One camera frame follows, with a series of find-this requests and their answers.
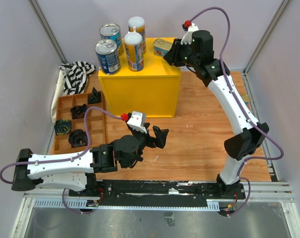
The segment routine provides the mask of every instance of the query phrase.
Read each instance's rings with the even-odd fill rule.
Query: wooden table
[[[231,73],[240,94],[245,88],[239,72]],[[86,91],[101,90],[98,74],[89,79]],[[133,169],[97,174],[98,179],[153,179],[213,181],[222,171],[227,153],[224,141],[233,136],[226,114],[216,97],[191,72],[183,72],[176,116],[172,119],[147,119],[152,126],[170,130],[164,149],[144,150],[144,160]],[[108,142],[130,134],[121,120],[107,117]],[[262,149],[255,155],[263,156]],[[242,175],[252,181],[271,181],[264,160],[251,160]]]

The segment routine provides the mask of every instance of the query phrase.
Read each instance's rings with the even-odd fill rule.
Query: red cap
[[[187,20],[184,22],[184,26],[185,27],[190,27],[192,25],[191,21],[190,20]]]
[[[123,120],[123,121],[126,121],[126,120],[128,120],[128,115],[127,114],[122,114],[121,115],[121,119]]]

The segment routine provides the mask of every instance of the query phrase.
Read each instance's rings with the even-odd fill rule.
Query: yellow box
[[[156,38],[146,38],[145,67],[139,72],[128,68],[126,54],[120,58],[121,69],[113,75],[99,70],[99,80],[110,111],[119,116],[132,111],[149,118],[173,118],[181,82],[179,68],[170,66],[153,54]],[[173,42],[174,38],[162,38]]]

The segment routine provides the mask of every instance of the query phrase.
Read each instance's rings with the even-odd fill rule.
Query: wooden tray
[[[72,121],[72,131],[76,129],[84,128],[84,118],[80,119],[72,119],[71,108],[74,106],[81,106],[86,104],[88,108],[90,107],[99,107],[105,110],[105,98],[103,93],[101,92],[101,103],[96,104],[88,104],[88,97],[91,93],[84,94],[75,94],[68,95],[64,97],[59,97],[57,101],[57,112],[56,112],[56,120],[59,119],[68,119]],[[107,143],[107,135],[106,135],[106,117],[105,114],[99,110],[92,110],[89,112],[87,117],[88,130],[91,137],[91,147],[96,147],[101,144]],[[74,153],[83,151],[85,146],[72,148],[69,143],[70,134],[66,135],[55,135],[54,143],[53,143],[53,153],[54,154],[65,154],[65,153]]]

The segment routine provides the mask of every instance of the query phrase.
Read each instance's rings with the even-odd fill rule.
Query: white wall
[[[300,214],[300,0],[282,17],[249,77],[262,121],[285,150],[277,170],[290,183]]]
[[[44,153],[59,65],[28,1],[0,1],[0,169],[22,148]],[[0,181],[0,238],[9,237],[22,200],[10,188]]]
[[[128,19],[138,15],[146,21],[147,37],[184,35],[182,24],[199,11],[219,6],[230,16],[232,31],[224,59],[231,69],[245,68],[254,49],[276,12],[281,0],[38,0],[38,3],[68,62],[84,60],[98,64],[95,44],[99,28],[110,22],[120,25],[122,37]],[[214,36],[219,55],[226,36],[227,23],[219,11],[207,12],[195,23]]]

